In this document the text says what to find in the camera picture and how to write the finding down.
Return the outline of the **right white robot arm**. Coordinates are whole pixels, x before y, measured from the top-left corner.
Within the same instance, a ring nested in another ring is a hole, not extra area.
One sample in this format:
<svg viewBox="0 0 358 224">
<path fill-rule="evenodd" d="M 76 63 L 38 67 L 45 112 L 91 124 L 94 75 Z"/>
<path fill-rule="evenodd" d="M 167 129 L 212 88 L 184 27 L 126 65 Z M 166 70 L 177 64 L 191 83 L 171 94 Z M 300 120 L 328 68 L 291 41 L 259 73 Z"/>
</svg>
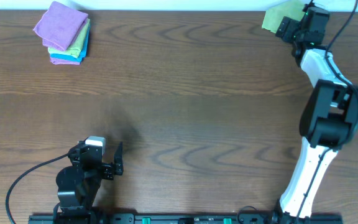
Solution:
<svg viewBox="0 0 358 224">
<path fill-rule="evenodd" d="M 325 172 L 358 128 L 358 86 L 343 76 L 329 47 L 322 45 L 328 20 L 328 13 L 309 9 L 300 20 L 284 17 L 276 32 L 293 44 L 293 56 L 313 91 L 300 119 L 300 156 L 270 219 L 273 223 L 341 221 L 338 215 L 312 213 Z"/>
</svg>

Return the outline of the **green microfiber cloth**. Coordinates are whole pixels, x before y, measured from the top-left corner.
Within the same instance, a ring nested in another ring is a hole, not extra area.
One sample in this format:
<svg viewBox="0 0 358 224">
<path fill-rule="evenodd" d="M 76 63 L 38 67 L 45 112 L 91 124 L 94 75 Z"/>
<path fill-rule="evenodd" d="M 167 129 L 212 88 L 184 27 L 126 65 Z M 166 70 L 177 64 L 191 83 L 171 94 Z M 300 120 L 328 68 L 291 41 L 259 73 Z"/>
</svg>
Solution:
<svg viewBox="0 0 358 224">
<path fill-rule="evenodd" d="M 267 9 L 262 28 L 275 34 L 284 17 L 300 21 L 305 14 L 304 6 L 305 4 L 300 0 L 289 0 Z"/>
</svg>

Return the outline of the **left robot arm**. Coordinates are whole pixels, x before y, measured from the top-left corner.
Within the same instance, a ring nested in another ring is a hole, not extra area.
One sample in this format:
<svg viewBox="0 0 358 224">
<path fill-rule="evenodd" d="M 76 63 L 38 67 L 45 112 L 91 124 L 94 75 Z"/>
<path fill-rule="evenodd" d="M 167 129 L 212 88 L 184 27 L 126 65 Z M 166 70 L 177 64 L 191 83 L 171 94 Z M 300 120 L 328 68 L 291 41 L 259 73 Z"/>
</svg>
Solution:
<svg viewBox="0 0 358 224">
<path fill-rule="evenodd" d="M 80 141 L 69 150 L 71 166 L 56 177 L 59 204 L 53 209 L 53 223 L 109 223 L 108 216 L 94 208 L 93 202 L 103 180 L 123 174 L 123 143 L 111 163 L 103 162 L 103 149 Z"/>
</svg>

